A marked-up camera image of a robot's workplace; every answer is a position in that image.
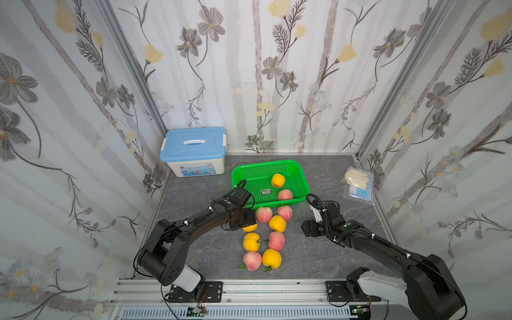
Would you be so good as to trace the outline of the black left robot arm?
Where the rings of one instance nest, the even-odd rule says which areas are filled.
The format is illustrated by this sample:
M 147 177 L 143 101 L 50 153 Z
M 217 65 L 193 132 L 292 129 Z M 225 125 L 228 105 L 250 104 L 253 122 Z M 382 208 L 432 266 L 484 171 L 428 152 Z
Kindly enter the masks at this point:
M 242 186 L 210 200 L 206 209 L 170 222 L 155 225 L 147 241 L 135 255 L 134 268 L 142 268 L 162 286 L 176 286 L 196 293 L 204 286 L 204 276 L 186 264 L 191 244 L 216 227 L 237 231 L 256 222 L 255 198 Z

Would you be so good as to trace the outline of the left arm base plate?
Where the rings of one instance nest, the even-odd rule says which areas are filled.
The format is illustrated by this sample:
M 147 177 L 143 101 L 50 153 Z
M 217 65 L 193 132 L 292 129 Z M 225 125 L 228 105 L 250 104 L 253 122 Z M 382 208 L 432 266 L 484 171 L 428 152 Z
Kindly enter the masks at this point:
M 220 303 L 223 294 L 222 281 L 200 281 L 191 292 L 172 285 L 164 299 L 169 303 Z

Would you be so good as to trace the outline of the yellow peach with red blush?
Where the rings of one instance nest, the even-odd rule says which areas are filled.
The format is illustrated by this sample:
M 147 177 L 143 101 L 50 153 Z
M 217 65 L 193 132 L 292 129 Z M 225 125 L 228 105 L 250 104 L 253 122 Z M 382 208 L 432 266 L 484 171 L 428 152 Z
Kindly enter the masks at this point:
M 243 231 L 246 232 L 246 233 L 251 233 L 253 231 L 255 231 L 257 228 L 258 228 L 259 224 L 258 223 L 255 223 L 253 225 L 250 225 L 250 226 L 247 226 L 247 227 L 244 227 L 243 228 Z

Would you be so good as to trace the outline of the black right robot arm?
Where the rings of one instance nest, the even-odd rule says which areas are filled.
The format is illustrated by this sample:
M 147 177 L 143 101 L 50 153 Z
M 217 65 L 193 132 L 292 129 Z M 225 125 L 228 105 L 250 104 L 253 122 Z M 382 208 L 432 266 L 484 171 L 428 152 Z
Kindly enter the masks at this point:
M 321 201 L 312 193 L 306 200 L 315 216 L 301 226 L 306 237 L 324 236 L 342 248 L 368 255 L 394 273 L 385 276 L 367 267 L 351 272 L 338 290 L 348 302 L 378 297 L 408 308 L 418 319 L 450 319 L 460 309 L 468 310 L 442 258 L 406 250 L 362 223 L 346 220 L 336 201 Z

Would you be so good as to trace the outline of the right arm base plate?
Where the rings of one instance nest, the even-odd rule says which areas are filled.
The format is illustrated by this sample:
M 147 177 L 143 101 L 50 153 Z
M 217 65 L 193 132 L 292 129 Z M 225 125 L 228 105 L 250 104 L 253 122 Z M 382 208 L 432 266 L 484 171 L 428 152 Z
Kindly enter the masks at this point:
M 382 301 L 380 297 L 364 294 L 352 281 L 326 281 L 325 286 L 327 300 L 331 303 L 370 303 Z

